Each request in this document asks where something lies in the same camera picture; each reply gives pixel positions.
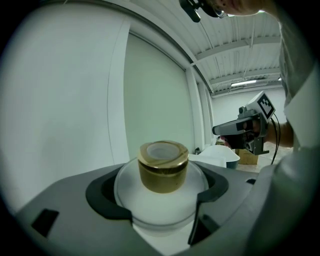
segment cardboard box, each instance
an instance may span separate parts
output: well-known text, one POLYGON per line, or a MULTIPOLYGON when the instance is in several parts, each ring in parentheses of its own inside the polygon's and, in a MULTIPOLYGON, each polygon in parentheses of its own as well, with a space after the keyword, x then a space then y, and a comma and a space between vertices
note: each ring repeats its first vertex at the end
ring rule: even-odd
POLYGON ((258 163, 259 156, 246 149, 236 149, 235 153, 240 157, 239 165, 256 165, 258 163))

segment person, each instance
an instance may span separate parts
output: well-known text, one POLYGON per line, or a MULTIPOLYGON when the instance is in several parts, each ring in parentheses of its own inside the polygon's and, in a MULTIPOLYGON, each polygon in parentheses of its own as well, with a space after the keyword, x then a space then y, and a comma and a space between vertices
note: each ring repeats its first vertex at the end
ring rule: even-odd
MULTIPOLYGON (((223 11, 229 15, 235 16, 250 16, 255 15, 259 11, 264 11, 273 16, 280 27, 281 41, 280 41, 280 56, 279 68, 281 83, 285 92, 286 107, 291 99, 297 94, 299 89, 303 86, 308 75, 316 62, 316 58, 311 54, 307 43, 301 33, 291 21, 289 16, 280 6, 273 0, 206 0, 207 3, 218 11, 223 11)), ((276 125, 277 134, 279 134, 279 127, 276 125)), ((253 132, 260 133, 260 123, 253 122, 253 132)), ((297 150, 299 142, 297 137, 287 121, 280 124, 281 139, 279 145, 282 147, 292 148, 297 150)), ((276 133, 271 122, 268 123, 267 134, 264 137, 264 142, 271 142, 276 144, 276 133)), ((224 144, 228 147, 230 145, 227 141, 224 144)))

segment ceiling light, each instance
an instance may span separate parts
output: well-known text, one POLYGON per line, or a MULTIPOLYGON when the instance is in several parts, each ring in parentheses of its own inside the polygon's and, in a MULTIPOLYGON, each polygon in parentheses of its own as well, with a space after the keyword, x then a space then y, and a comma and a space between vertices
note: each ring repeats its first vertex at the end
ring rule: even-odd
POLYGON ((241 85, 248 85, 248 84, 254 84, 257 80, 250 80, 250 81, 243 81, 243 82, 235 82, 232 83, 231 86, 241 86, 241 85))

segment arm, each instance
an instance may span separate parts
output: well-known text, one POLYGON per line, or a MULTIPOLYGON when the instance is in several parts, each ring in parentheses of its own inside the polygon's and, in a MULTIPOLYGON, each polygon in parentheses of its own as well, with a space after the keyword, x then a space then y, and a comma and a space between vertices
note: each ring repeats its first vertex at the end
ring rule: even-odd
MULTIPOLYGON (((275 123, 275 127, 276 127, 276 133, 279 139, 278 123, 275 123)), ((280 130, 281 130, 281 137, 280 137, 279 145, 286 148, 292 148, 294 146, 294 132, 292 130, 291 125, 288 122, 280 123, 280 130)), ((264 141, 276 144, 276 133, 275 133, 274 125, 272 124, 272 122, 269 122, 267 134, 264 137, 264 141)))

